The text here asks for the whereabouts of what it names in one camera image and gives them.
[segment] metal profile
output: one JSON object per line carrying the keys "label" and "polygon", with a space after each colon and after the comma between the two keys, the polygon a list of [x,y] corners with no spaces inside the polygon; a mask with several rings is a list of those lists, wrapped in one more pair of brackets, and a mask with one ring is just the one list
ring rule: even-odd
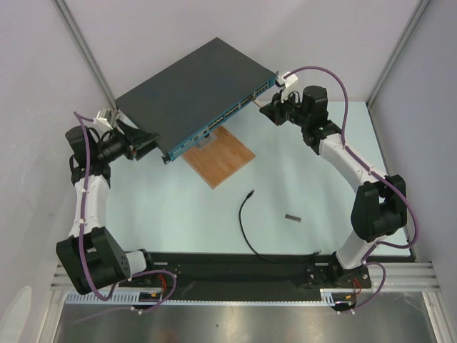
{"label": "metal profile", "polygon": [[[431,263],[383,263],[386,268],[386,282],[382,292],[439,292],[440,287]],[[371,289],[362,292],[374,292],[378,289],[383,271],[377,266],[370,266]],[[327,292],[347,292],[347,289],[325,289]]]}
{"label": "metal profile", "polygon": [[[431,263],[384,263],[387,277],[382,292],[439,292],[440,287]],[[370,266],[372,289],[363,292],[373,292],[382,280],[382,270]],[[66,275],[65,269],[59,264],[54,275],[51,289],[71,290],[73,284]],[[156,289],[123,288],[131,291],[152,291]],[[324,289],[326,292],[347,292],[347,289]]]}
{"label": "metal profile", "polygon": [[423,293],[436,341],[438,343],[455,343],[457,335],[444,308],[442,293]]}
{"label": "metal profile", "polygon": [[96,83],[100,86],[100,89],[110,104],[111,109],[117,112],[116,102],[113,93],[111,92],[108,84],[106,83],[104,75],[101,73],[99,65],[97,64],[92,51],[84,39],[78,24],[75,22],[73,15],[70,12],[70,8],[66,4],[65,0],[53,0],[57,11],[65,23],[66,28],[69,30],[71,38],[74,40],[78,50],[81,52],[84,61],[94,75]]}
{"label": "metal profile", "polygon": [[44,306],[43,322],[35,342],[49,343],[54,341],[67,293],[67,291],[62,290],[48,292]]}
{"label": "metal profile", "polygon": [[403,54],[406,45],[410,41],[413,33],[416,30],[416,27],[426,12],[428,5],[431,3],[431,0],[421,0],[418,5],[416,6],[413,14],[411,15],[406,28],[403,30],[400,39],[398,40],[397,45],[393,49],[391,56],[387,61],[387,65],[384,67],[381,75],[379,76],[378,81],[368,98],[367,105],[368,110],[373,106],[373,103],[376,101],[379,93],[381,92],[383,85],[386,83],[387,78],[391,74],[394,66],[397,64],[397,61],[400,59],[401,55]]}

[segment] light gray wall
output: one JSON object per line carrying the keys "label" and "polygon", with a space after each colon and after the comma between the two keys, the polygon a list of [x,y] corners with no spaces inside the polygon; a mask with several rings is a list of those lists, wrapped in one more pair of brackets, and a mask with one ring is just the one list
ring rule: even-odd
{"label": "light gray wall", "polygon": [[457,2],[433,1],[373,106],[393,173],[421,223],[417,251],[431,260],[457,319]]}
{"label": "light gray wall", "polygon": [[76,197],[64,134],[103,106],[51,1],[3,1],[0,11],[0,318],[32,286],[22,342],[32,342],[69,233]]}
{"label": "light gray wall", "polygon": [[[418,0],[67,2],[116,97],[219,36],[272,71],[327,67],[365,101]],[[343,98],[321,72],[305,84]]]}

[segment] light blue table surface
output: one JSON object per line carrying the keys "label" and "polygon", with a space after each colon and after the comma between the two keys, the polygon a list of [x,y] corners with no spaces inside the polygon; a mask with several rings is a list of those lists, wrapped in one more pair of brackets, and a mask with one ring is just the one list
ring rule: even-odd
{"label": "light blue table surface", "polygon": [[[343,103],[328,105],[339,126]],[[140,161],[111,164],[107,227],[125,250],[153,252],[250,253],[238,225],[243,209],[246,234],[260,253],[310,254],[337,250],[351,232],[355,194],[346,180],[307,147],[300,128],[275,126],[255,104],[224,126],[255,155],[225,182],[210,186],[179,157],[167,165],[156,149]],[[349,143],[380,169],[383,161],[363,102],[351,102]],[[284,219],[301,217],[301,223]],[[403,230],[389,237],[405,244]],[[374,254],[408,256],[408,250],[380,247]]]}

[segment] black cable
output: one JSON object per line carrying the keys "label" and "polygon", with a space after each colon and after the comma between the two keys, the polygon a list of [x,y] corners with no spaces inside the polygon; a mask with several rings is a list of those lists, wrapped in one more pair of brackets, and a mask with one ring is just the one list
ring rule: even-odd
{"label": "black cable", "polygon": [[271,262],[271,263],[301,263],[301,262],[304,262],[306,261],[307,259],[310,259],[312,257],[316,257],[317,255],[319,255],[318,252],[314,252],[313,254],[310,254],[310,255],[306,255],[303,259],[300,259],[298,261],[292,261],[292,262],[287,262],[287,261],[274,261],[272,259],[267,259],[266,257],[260,255],[251,245],[251,243],[249,243],[249,240],[248,240],[248,237],[246,237],[246,233],[244,232],[244,228],[243,228],[243,223],[241,221],[241,211],[243,210],[243,206],[244,204],[248,201],[248,199],[250,197],[252,197],[252,194],[254,194],[254,190],[250,191],[248,193],[248,195],[246,196],[246,198],[244,199],[243,201],[243,204],[241,204],[240,206],[240,211],[238,213],[238,220],[239,220],[239,223],[240,223],[240,228],[241,228],[241,233],[243,234],[243,237],[244,237],[244,240],[246,241],[246,243],[248,244],[248,247],[249,249],[251,249],[251,251],[259,258],[259,259],[262,259],[264,261],[267,261],[267,262]]}
{"label": "black cable", "polygon": [[97,132],[97,130],[95,130],[93,127],[88,127],[87,129],[95,134],[97,141],[100,141],[100,134]]}
{"label": "black cable", "polygon": [[74,155],[71,155],[70,156],[70,161],[69,161],[69,163],[70,163],[70,172],[71,173],[73,173],[73,170],[74,170],[74,159],[73,158],[74,158]]}
{"label": "black cable", "polygon": [[101,135],[100,141],[103,141],[106,136],[111,136],[111,130],[105,132],[104,134]]}
{"label": "black cable", "polygon": [[292,95],[293,93],[297,93],[297,98],[298,98],[298,101],[297,101],[297,102],[300,103],[300,102],[301,102],[301,100],[300,100],[300,93],[298,93],[297,91],[293,91],[292,93],[289,94],[288,97],[290,98],[291,95]]}

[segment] black mounting base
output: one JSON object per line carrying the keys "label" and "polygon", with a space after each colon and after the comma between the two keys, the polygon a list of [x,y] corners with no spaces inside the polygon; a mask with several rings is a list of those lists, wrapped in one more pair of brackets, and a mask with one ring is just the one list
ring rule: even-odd
{"label": "black mounting base", "polygon": [[[320,288],[347,289],[353,294],[353,279],[329,277],[330,255],[296,263],[300,257],[269,256],[280,263],[265,262],[252,254],[167,254],[149,253],[154,269],[177,276],[172,300],[215,302],[305,302],[320,301]],[[362,267],[356,273],[362,288],[370,288],[369,275]],[[171,280],[166,277],[168,289]],[[160,287],[152,276],[125,282],[120,287]]]}

